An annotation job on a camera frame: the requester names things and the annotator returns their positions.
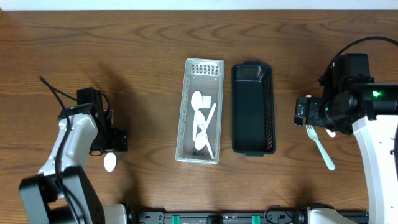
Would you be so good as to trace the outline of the white spoon vertical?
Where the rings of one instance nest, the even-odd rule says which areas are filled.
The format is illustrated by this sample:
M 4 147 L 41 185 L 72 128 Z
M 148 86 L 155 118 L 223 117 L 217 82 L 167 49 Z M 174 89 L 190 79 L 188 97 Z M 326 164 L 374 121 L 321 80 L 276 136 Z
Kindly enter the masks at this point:
M 116 168 L 118 158 L 115 153 L 110 152 L 105 155 L 103 162 L 105 170 L 107 172 L 112 172 Z

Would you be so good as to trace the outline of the pale green plastic fork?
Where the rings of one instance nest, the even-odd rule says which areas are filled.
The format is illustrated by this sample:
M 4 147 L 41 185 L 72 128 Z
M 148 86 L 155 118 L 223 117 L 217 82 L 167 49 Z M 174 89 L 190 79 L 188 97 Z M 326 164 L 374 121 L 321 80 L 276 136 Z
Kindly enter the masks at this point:
M 313 140 L 315 142 L 315 144 L 317 145 L 318 150 L 320 151 L 320 154 L 327 166 L 327 168 L 329 170 L 335 170 L 335 164 L 332 161 L 331 157 L 328 155 L 328 153 L 326 152 L 325 148 L 323 147 L 323 145 L 321 144 L 319 138 L 318 138 L 318 134 L 316 133 L 315 129 L 313 128 L 313 126 L 311 125 L 306 125 L 305 129 L 307 131 L 307 134 L 309 136 L 309 138 L 311 140 Z

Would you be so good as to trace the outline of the black mesh plastic basket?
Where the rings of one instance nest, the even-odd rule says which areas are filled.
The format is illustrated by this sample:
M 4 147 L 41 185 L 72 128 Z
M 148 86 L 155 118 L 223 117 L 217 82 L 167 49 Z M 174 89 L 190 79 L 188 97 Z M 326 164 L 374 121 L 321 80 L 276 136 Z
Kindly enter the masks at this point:
M 231 69 L 232 149 L 262 157 L 276 152 L 272 69 L 244 62 Z

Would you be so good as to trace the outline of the clear mesh plastic basket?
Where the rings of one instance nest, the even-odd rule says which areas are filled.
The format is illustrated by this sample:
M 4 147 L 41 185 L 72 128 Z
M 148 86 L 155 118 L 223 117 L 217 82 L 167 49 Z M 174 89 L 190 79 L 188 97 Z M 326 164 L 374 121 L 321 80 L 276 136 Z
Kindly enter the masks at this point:
M 175 159 L 217 164 L 220 157 L 224 61 L 188 58 Z

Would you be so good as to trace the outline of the white spoon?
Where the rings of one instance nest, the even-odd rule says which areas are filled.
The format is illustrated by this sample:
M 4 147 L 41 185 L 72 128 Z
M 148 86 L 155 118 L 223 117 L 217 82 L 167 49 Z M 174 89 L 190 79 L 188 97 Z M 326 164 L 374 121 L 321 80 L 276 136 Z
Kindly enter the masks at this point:
M 208 125 L 210 124 L 210 121 L 213 117 L 213 114 L 216 109 L 216 103 L 213 103 L 213 106 L 211 107 L 210 113 L 208 115 L 208 118 L 205 119 L 203 113 L 201 111 L 197 111 L 195 113 L 195 121 L 197 123 L 197 126 L 201 129 L 201 132 L 197 134 L 196 139 L 195 139 L 195 149 L 196 150 L 201 150 L 205 146 L 207 146 L 209 152 L 212 152 L 210 142 L 208 140 L 208 134 L 207 134 L 207 129 Z
M 195 119 L 195 115 L 197 111 L 201 108 L 203 103 L 202 100 L 202 95 L 199 91 L 195 91 L 191 97 L 191 106 L 194 110 L 194 115 L 193 115 L 193 130 L 192 130 L 192 139 L 193 141 L 196 140 L 196 135 L 197 135 L 197 122 Z

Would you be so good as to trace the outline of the white spoon horizontal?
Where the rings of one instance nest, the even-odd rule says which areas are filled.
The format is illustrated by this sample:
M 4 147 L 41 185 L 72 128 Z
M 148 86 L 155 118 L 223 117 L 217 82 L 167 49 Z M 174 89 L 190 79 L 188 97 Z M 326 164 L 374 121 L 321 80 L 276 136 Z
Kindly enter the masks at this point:
M 195 149 L 196 150 L 201 150 L 205 146 L 208 149 L 209 155 L 211 156 L 212 159 L 215 158 L 213 150 L 211 148 L 207 131 L 206 131 L 206 119 L 201 111 L 197 111 L 195 115 L 195 119 L 197 122 L 197 126 L 201 129 L 201 132 L 197 134 L 196 140 L 195 140 Z

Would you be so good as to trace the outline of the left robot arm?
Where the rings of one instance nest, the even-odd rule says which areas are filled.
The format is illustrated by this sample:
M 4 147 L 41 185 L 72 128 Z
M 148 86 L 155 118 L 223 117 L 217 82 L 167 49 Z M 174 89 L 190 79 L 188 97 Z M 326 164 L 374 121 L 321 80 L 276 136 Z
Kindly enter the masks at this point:
M 102 205 L 85 167 L 98 135 L 96 106 L 85 103 L 59 115 L 59 133 L 47 162 L 25 178 L 19 194 L 29 223 L 129 223 L 123 204 Z

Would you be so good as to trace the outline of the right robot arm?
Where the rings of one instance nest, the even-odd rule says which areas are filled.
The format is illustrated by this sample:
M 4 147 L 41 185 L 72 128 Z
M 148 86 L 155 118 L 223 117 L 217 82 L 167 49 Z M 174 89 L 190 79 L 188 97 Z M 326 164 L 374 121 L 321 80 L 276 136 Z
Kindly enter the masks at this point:
M 299 97 L 294 125 L 354 135 L 363 160 L 369 223 L 397 223 L 397 85 L 353 84 Z

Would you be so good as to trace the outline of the pale pink plastic spoon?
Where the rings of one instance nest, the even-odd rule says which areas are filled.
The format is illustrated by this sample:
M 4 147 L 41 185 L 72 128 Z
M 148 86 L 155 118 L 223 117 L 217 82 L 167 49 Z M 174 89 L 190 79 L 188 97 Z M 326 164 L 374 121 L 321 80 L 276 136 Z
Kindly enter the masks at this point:
M 334 137 L 336 136 L 336 133 L 335 133 L 334 131 L 330 131 L 329 129 L 326 129 L 326 132 L 328 133 L 328 135 L 329 135 L 331 138 L 334 138 Z

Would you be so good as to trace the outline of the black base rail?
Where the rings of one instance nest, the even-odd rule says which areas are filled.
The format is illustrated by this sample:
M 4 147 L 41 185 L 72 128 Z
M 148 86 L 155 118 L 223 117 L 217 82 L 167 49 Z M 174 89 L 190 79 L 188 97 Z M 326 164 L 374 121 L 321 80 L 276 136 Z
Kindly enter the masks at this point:
M 362 211 L 336 211 L 327 204 L 310 204 L 299 209 L 271 205 L 263 212 L 167 212 L 149 210 L 128 211 L 127 222 L 132 224 L 279 224 L 279 223 L 368 223 L 369 213 Z

